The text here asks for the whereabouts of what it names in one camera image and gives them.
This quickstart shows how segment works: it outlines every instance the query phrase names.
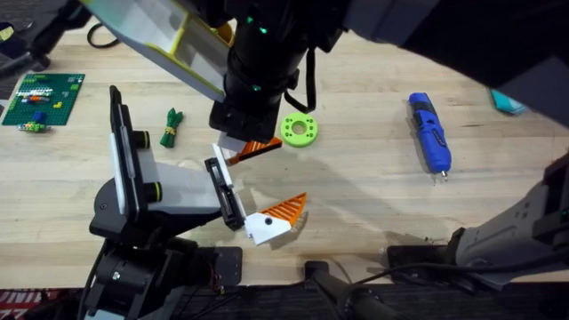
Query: black wire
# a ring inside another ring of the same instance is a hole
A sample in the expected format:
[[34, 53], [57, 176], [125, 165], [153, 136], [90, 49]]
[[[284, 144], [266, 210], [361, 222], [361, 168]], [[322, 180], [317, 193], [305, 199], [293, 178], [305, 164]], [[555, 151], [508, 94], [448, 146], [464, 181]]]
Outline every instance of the black wire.
[[552, 264], [555, 262], [560, 262], [560, 261], [563, 261], [566, 259], [569, 259], [569, 248], [567, 248], [565, 250], [560, 250], [558, 252], [555, 252], [555, 253], [550, 254], [548, 256], [545, 256], [545, 257], [540, 257], [540, 258], [535, 259], [535, 260], [525, 261], [525, 262], [520, 262], [520, 263], [515, 263], [515, 264], [510, 264], [510, 265], [504, 265], [504, 266], [459, 267], [459, 266], [454, 266], [454, 265], [445, 265], [445, 264], [437, 264], [437, 263], [410, 263], [410, 264], [406, 264], [403, 266], [397, 266], [397, 267], [385, 269], [383, 272], [380, 272], [379, 274], [377, 274], [375, 276], [369, 276], [365, 279], [357, 281], [356, 284], [365, 284], [365, 283], [368, 283], [368, 282], [373, 281], [375, 279], [379, 279], [381, 277], [390, 275], [394, 272], [405, 270], [408, 268], [433, 268], [433, 269], [445, 270], [445, 271], [449, 271], [449, 272], [484, 274], [484, 273], [500, 273], [500, 272], [517, 272], [517, 271], [521, 271], [521, 270], [525, 270], [525, 269], [529, 269], [529, 268], [543, 267], [543, 266], [546, 266], [546, 265], [549, 265], [549, 264]]
[[324, 301], [326, 302], [326, 306], [330, 309], [330, 312], [332, 312], [334, 319], [341, 320], [342, 317], [340, 315], [340, 312], [338, 312], [338, 309], [336, 308], [332, 298], [330, 298], [330, 296], [326, 292], [324, 292], [324, 290], [322, 290], [322, 287], [318, 282], [316, 281], [309, 281], [309, 282], [314, 284], [314, 286], [317, 288], [318, 293], [320, 294], [322, 299], [324, 299]]
[[121, 43], [118, 39], [115, 39], [115, 40], [109, 42], [108, 44], [96, 44], [96, 43], [94, 43], [92, 41], [92, 36], [94, 35], [95, 31], [102, 26], [103, 26], [103, 24], [99, 22], [96, 25], [92, 26], [89, 29], [89, 32], [87, 32], [87, 42], [91, 45], [91, 47], [93, 47], [95, 49], [108, 49], [108, 48], [112, 48], [115, 45]]
[[100, 247], [99, 254], [97, 254], [97, 258], [92, 264], [91, 271], [89, 272], [89, 276], [87, 276], [87, 281], [85, 282], [85, 287], [83, 292], [81, 293], [81, 300], [79, 300], [79, 306], [77, 307], [77, 320], [83, 320], [83, 306], [85, 304], [85, 300], [87, 299], [87, 292], [89, 292], [89, 288], [91, 288], [92, 280], [95, 278], [95, 270], [99, 265], [100, 259], [103, 257], [103, 253], [107, 250], [108, 240], [103, 242], [103, 245]]
[[215, 303], [213, 306], [198, 312], [195, 316], [192, 316], [190, 318], [190, 320], [197, 320], [197, 319], [201, 318], [202, 316], [205, 316], [205, 315], [209, 314], [210, 312], [215, 311], [215, 309], [217, 309], [217, 308], [219, 308], [225, 304], [230, 303], [231, 301], [237, 299], [238, 297], [239, 297], [238, 294], [230, 295], [227, 298], [225, 298], [224, 300], [221, 300], [221, 301]]
[[184, 304], [184, 307], [181, 308], [180, 312], [178, 313], [178, 319], [181, 318], [181, 316], [184, 314], [184, 311], [186, 311], [186, 308], [189, 305], [189, 302], [196, 296], [197, 291], [201, 288], [201, 286], [198, 286], [188, 297], [188, 299], [186, 300], [186, 303]]

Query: black cable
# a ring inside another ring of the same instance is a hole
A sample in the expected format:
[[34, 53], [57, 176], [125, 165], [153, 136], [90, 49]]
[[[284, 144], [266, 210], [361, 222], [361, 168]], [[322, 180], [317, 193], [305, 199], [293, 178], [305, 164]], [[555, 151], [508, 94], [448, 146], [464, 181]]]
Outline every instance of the black cable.
[[201, 318], [202, 316], [205, 316], [205, 315], [209, 314], [210, 312], [215, 311], [215, 309], [230, 303], [231, 301], [237, 299], [238, 297], [239, 297], [238, 294], [230, 295], [227, 298], [225, 298], [224, 300], [221, 300], [221, 301], [215, 303], [213, 306], [198, 312], [195, 316], [192, 316], [189, 320], [197, 320], [197, 319]]
[[297, 110], [302, 113], [310, 113], [317, 108], [317, 85], [316, 85], [316, 55], [315, 46], [310, 46], [308, 52], [306, 53], [306, 98], [307, 105], [303, 105], [298, 102], [293, 96], [288, 92], [284, 92], [284, 99], [286, 102], [291, 104]]
[[91, 271], [89, 272], [89, 276], [87, 276], [87, 281], [85, 282], [85, 288], [81, 293], [81, 300], [79, 301], [79, 306], [77, 307], [77, 320], [83, 320], [84, 312], [83, 307], [85, 304], [85, 300], [87, 299], [87, 292], [89, 292], [89, 288], [91, 288], [92, 280], [95, 278], [95, 270], [99, 265], [101, 258], [103, 257], [103, 253], [107, 250], [108, 240], [103, 242], [103, 245], [100, 247], [99, 254], [97, 254], [97, 258], [95, 258], [95, 262], [92, 264]]
[[96, 25], [92, 26], [89, 29], [89, 32], [87, 32], [87, 42], [91, 45], [91, 47], [93, 47], [95, 49], [108, 49], [108, 48], [112, 48], [115, 45], [121, 43], [120, 40], [118, 40], [118, 39], [115, 39], [115, 40], [109, 42], [108, 44], [96, 44], [96, 43], [94, 43], [92, 41], [92, 36], [94, 35], [95, 31], [102, 26], [103, 26], [103, 24], [99, 22]]
[[445, 265], [445, 264], [437, 264], [437, 263], [410, 263], [410, 264], [406, 264], [403, 266], [397, 266], [397, 267], [385, 269], [383, 272], [380, 272], [379, 274], [377, 274], [375, 276], [369, 276], [365, 279], [362, 279], [362, 280], [356, 282], [356, 284], [365, 284], [365, 283], [368, 283], [368, 282], [373, 281], [375, 279], [379, 279], [383, 276], [387, 276], [387, 275], [390, 275], [394, 272], [405, 270], [408, 268], [433, 268], [433, 269], [445, 270], [445, 271], [449, 271], [449, 272], [483, 274], [483, 273], [517, 272], [517, 271], [521, 271], [521, 270], [525, 270], [525, 269], [529, 269], [529, 268], [543, 267], [543, 266], [546, 266], [546, 265], [549, 265], [549, 264], [552, 264], [555, 262], [560, 262], [560, 261], [563, 261], [566, 259], [569, 259], [569, 248], [564, 249], [564, 250], [560, 250], [558, 252], [555, 252], [555, 253], [550, 254], [548, 256], [545, 256], [545, 257], [540, 257], [540, 258], [535, 259], [535, 260], [530, 260], [530, 261], [525, 261], [525, 262], [520, 262], [520, 263], [515, 263], [515, 264], [510, 264], [510, 265], [504, 265], [504, 266], [459, 267], [459, 266], [454, 266], [454, 265]]
[[322, 287], [318, 282], [316, 281], [309, 281], [309, 282], [312, 283], [317, 288], [318, 294], [320, 294], [322, 299], [324, 299], [324, 301], [326, 302], [326, 306], [330, 309], [330, 312], [332, 312], [334, 319], [341, 320], [342, 317], [340, 315], [340, 312], [338, 312], [338, 309], [336, 308], [332, 298], [330, 298], [330, 296], [326, 292], [324, 292], [324, 290], [322, 289]]
[[189, 305], [189, 302], [196, 296], [197, 291], [201, 288], [201, 286], [196, 287], [196, 289], [189, 295], [188, 299], [186, 300], [186, 303], [184, 304], [184, 307], [181, 308], [180, 312], [178, 313], [177, 318], [180, 320], [181, 316], [184, 314], [184, 311], [186, 311], [186, 308]]

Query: teal object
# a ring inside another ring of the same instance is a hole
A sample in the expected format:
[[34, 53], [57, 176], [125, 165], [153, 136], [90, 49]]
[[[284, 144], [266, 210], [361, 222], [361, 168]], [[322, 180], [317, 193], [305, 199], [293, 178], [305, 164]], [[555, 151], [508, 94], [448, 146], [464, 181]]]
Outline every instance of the teal object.
[[527, 107], [523, 104], [495, 91], [494, 89], [491, 89], [490, 93], [494, 100], [494, 106], [502, 112], [506, 112], [511, 115], [519, 115], [527, 110]]

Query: green toy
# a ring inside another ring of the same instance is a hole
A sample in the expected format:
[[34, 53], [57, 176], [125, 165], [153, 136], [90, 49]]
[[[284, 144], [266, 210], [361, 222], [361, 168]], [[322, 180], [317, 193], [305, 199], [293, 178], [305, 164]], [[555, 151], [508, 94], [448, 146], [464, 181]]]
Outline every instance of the green toy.
[[[304, 132], [296, 133], [293, 127], [300, 126]], [[288, 115], [281, 123], [281, 136], [289, 146], [304, 148], [312, 144], [318, 136], [317, 121], [311, 115], [295, 112]]]
[[33, 121], [36, 111], [41, 111], [45, 113], [45, 125], [65, 125], [84, 78], [83, 74], [26, 75], [2, 124], [27, 124]]
[[166, 122], [166, 129], [164, 130], [164, 135], [160, 140], [160, 144], [167, 148], [174, 148], [174, 138], [176, 137], [176, 129], [184, 118], [184, 114], [181, 112], [176, 113], [175, 108], [171, 108], [168, 111], [168, 120]]

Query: lego brick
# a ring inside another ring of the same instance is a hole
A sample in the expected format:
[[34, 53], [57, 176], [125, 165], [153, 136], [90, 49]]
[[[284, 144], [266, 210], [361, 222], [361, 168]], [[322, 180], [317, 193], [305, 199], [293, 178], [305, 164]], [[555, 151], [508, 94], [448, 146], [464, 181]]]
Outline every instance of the lego brick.
[[[65, 125], [84, 77], [83, 74], [26, 75], [6, 111], [2, 125], [18, 125], [34, 121], [33, 115], [36, 111], [45, 113], [46, 125]], [[49, 97], [49, 101], [22, 102], [23, 97], [33, 95]]]

